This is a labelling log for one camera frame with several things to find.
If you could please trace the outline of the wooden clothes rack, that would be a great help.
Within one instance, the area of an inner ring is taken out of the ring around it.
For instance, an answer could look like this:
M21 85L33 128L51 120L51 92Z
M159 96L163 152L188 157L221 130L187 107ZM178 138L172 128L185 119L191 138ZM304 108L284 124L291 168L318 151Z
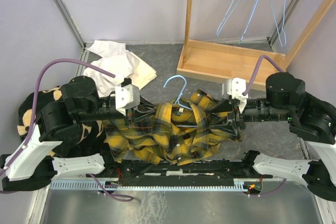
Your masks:
M184 45L176 72L189 78L218 83L235 77L250 78L259 56L264 52L190 39L192 1L187 0ZM267 55L275 63L287 69L334 2L335 0L321 2L287 55L276 52L268 52Z

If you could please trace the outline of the yellow plaid shirt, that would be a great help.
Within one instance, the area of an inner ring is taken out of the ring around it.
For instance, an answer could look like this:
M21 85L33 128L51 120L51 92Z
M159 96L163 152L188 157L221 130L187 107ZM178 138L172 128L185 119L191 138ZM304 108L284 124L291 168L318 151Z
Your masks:
M182 108L173 100L141 105L152 111L138 122L126 124L123 119L102 122L111 154L121 162L127 152L152 164L167 161L186 165L215 155L224 141L241 142L241 130L230 134L227 112L212 113L219 101L202 90L189 99L181 98Z

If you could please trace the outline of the white shirt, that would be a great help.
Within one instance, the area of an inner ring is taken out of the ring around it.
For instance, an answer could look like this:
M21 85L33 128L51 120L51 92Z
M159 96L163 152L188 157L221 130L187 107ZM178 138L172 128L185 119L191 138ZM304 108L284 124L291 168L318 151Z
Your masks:
M100 97L108 96L124 78L130 78L133 85L142 89L157 77L157 72L128 51L125 43L96 40L88 51L100 56L99 60L91 63L93 66L116 75L112 78L91 68L84 70L83 74L95 81Z

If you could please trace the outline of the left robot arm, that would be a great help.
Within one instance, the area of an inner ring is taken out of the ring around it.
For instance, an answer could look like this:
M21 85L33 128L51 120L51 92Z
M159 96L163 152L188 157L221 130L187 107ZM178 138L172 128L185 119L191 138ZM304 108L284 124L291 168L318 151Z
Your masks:
M103 144L88 155L69 157L82 140L86 123L119 119L127 127L154 112L129 78L114 94L99 97L90 77L78 76L60 88L61 98L46 104L30 133L12 154L1 156L4 193L42 189L54 180L82 174L112 176L116 162Z

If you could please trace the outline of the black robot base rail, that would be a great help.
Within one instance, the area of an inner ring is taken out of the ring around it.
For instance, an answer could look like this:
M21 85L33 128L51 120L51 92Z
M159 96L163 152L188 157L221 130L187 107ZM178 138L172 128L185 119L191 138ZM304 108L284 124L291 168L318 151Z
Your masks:
M122 186L231 186L234 179L272 178L261 175L252 165L253 151L241 161L205 160L178 166L168 162L151 164L135 159L121 163L109 161L107 168L95 177L118 181Z

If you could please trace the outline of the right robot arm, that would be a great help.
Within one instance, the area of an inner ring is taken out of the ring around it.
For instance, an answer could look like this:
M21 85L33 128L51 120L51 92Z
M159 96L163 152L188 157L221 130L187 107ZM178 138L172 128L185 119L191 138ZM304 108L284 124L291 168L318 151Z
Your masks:
M249 99L239 111L233 97L220 100L212 113L228 113L228 132L237 136L248 122L289 123L289 131L307 142L318 154L317 161L275 158L248 151L241 172L246 177L270 175L304 185L314 195L335 201L335 107L305 91L305 82L287 72L270 75L266 97Z

